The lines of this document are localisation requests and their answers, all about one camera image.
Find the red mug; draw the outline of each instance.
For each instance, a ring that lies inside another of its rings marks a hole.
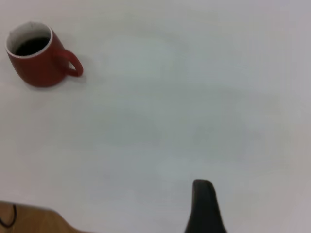
[[[26,56],[15,54],[25,42],[44,37],[48,43],[40,51]],[[7,37],[5,49],[18,75],[32,86],[53,86],[66,75],[79,77],[83,73],[78,58],[65,50],[55,32],[43,23],[27,22],[13,29]]]

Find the coffee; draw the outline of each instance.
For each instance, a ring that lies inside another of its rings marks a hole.
[[[42,50],[49,43],[49,40],[50,38],[47,37],[38,37],[27,40],[18,47],[14,54],[17,56],[32,55]]]

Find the tabletop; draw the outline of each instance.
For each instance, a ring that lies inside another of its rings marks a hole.
[[[85,72],[32,88],[0,51],[0,200],[90,232],[183,232],[194,179],[231,233],[310,229],[311,3],[2,0]]]

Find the mug rim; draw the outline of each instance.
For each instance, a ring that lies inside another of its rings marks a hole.
[[[49,30],[50,30],[50,35],[51,35],[51,36],[50,36],[50,40],[49,40],[49,42],[47,43],[47,45],[46,45],[43,49],[41,49],[40,51],[38,51],[38,52],[36,52],[36,53],[34,53],[34,54],[26,55],[26,56],[18,56],[18,55],[15,55],[15,54],[13,54],[12,52],[10,52],[10,50],[8,49],[8,46],[7,46],[8,40],[9,40],[9,38],[10,38],[10,36],[11,36],[11,33],[14,32],[14,31],[16,31],[16,30],[18,30],[19,27],[25,26],[25,25],[27,25],[27,24],[29,24],[29,23],[30,23],[30,24],[31,24],[31,23],[41,24],[41,25],[44,25],[44,26],[46,26],[47,28],[49,28]],[[38,56],[38,55],[44,53],[44,52],[48,49],[48,47],[51,45],[52,40],[53,40],[53,31],[52,31],[52,28],[51,28],[49,25],[47,25],[47,24],[45,24],[45,23],[38,22],[38,21],[28,21],[28,22],[19,24],[19,25],[17,25],[16,27],[14,27],[12,30],[10,30],[9,34],[8,34],[7,37],[6,37],[4,47],[5,47],[6,52],[7,52],[10,56],[12,56],[12,57],[15,57],[15,58],[18,58],[18,59],[29,59],[29,58],[33,58],[33,57],[36,57],[36,56]]]

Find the black wire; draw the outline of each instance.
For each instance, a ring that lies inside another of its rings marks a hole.
[[[5,224],[4,222],[2,222],[2,220],[0,218],[0,225],[3,226],[4,228],[11,228],[15,223],[16,217],[17,217],[16,205],[13,205],[13,210],[14,210],[14,218],[10,224]]]

